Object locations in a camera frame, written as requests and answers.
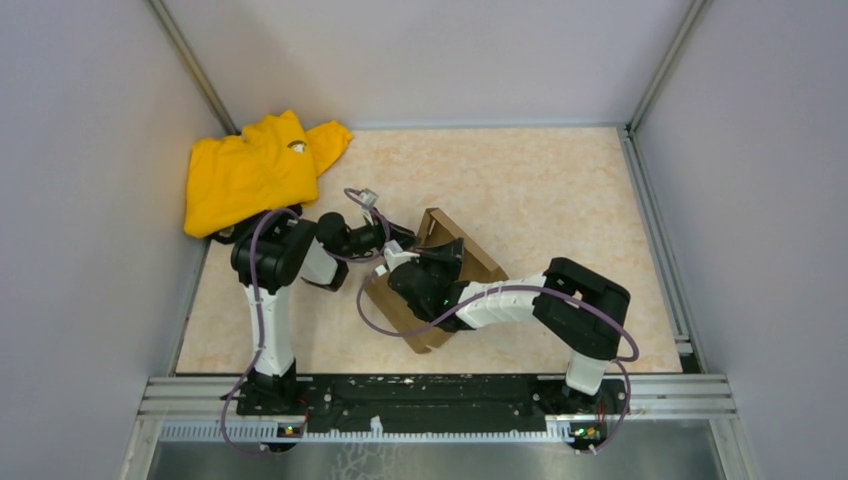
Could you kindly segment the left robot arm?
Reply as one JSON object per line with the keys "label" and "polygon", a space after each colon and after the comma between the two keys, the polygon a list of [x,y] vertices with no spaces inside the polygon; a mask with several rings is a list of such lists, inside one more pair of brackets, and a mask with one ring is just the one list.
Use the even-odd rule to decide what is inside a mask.
{"label": "left robot arm", "polygon": [[419,243],[414,231],[366,216],[352,228],[337,212],[318,221],[289,218],[286,212],[261,218],[252,232],[235,244],[230,263],[244,287],[251,315],[254,357],[241,383],[229,397],[244,416],[290,414],[300,399],[289,308],[290,287],[301,279],[335,292],[343,285],[348,265],[367,262],[388,241],[402,247]]}

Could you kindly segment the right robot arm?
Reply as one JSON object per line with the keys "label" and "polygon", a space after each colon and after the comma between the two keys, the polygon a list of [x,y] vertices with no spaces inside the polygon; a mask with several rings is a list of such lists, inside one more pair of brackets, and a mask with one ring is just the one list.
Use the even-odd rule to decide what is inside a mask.
{"label": "right robot arm", "polygon": [[640,351],[625,328],[631,300],[621,285],[565,257],[552,259],[540,274],[489,283],[461,280],[464,241],[383,249],[389,288],[426,329],[480,330],[505,324],[539,324],[572,351],[563,398],[576,412],[590,411],[602,398],[602,381],[626,342],[630,359]]}

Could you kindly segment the brown cardboard box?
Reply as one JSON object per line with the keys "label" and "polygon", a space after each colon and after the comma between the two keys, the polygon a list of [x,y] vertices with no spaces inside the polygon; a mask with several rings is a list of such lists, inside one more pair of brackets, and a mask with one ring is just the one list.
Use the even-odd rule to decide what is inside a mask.
{"label": "brown cardboard box", "polygon": [[420,258],[369,282],[364,294],[404,335],[418,354],[440,347],[466,327],[453,315],[424,330],[426,324],[459,302],[470,282],[488,284],[509,278],[501,266],[439,208],[427,208],[413,247]]}

